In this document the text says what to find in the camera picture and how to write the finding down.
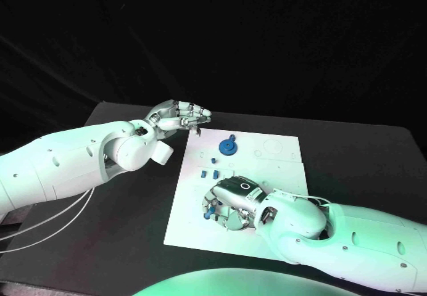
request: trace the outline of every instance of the robotic hand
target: robotic hand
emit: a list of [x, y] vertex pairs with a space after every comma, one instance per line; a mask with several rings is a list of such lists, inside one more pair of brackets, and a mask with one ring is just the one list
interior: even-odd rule
[[[276, 257], [387, 292], [427, 292], [427, 226], [369, 208], [314, 204], [318, 197], [266, 194], [237, 176], [201, 201], [204, 219], [227, 230], [255, 228]], [[219, 215], [217, 205], [230, 208]]]
[[175, 130], [200, 135], [210, 111], [168, 100], [144, 120], [84, 126], [37, 138], [0, 156], [0, 214], [24, 205], [70, 197], [152, 159], [161, 165], [171, 148], [158, 141]]

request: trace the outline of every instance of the hole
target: hole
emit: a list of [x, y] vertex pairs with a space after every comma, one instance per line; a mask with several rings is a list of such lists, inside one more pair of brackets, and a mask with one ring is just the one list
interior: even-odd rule
[[57, 162], [56, 157], [51, 158], [51, 163], [53, 163], [56, 166], [59, 166], [59, 162]]
[[406, 250], [405, 250], [405, 246], [402, 245], [400, 242], [398, 242], [398, 253], [399, 253], [400, 255], [403, 255], [405, 252], [406, 252]]
[[359, 245], [359, 236], [354, 232], [351, 233], [351, 243], [353, 245]]
[[93, 153], [89, 147], [86, 147], [86, 153], [89, 154], [90, 157], [93, 156]]

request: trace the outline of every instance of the green-lit surface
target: green-lit surface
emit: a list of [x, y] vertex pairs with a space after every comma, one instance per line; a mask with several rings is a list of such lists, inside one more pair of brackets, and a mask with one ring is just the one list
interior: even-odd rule
[[135, 296], [154, 295], [354, 296], [356, 294], [288, 274], [255, 269], [223, 268], [181, 274], [158, 282], [135, 294]]

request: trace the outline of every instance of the black table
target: black table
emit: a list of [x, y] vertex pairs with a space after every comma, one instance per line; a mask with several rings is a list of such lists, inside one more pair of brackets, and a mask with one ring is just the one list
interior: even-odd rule
[[[139, 119], [148, 110], [102, 102], [86, 125]], [[230, 113], [213, 113], [203, 128], [297, 136], [311, 195], [427, 224], [427, 166], [406, 129]], [[308, 266], [162, 245], [185, 141], [187, 131], [167, 138], [174, 152], [165, 167], [149, 160], [138, 171], [116, 176], [95, 188], [70, 226], [41, 244], [0, 258], [0, 281], [89, 295], [131, 295], [190, 271], [252, 268], [302, 276], [361, 295], [386, 295]], [[37, 204], [22, 228], [74, 200], [70, 197]], [[8, 248], [54, 232], [80, 205], [15, 237]]]

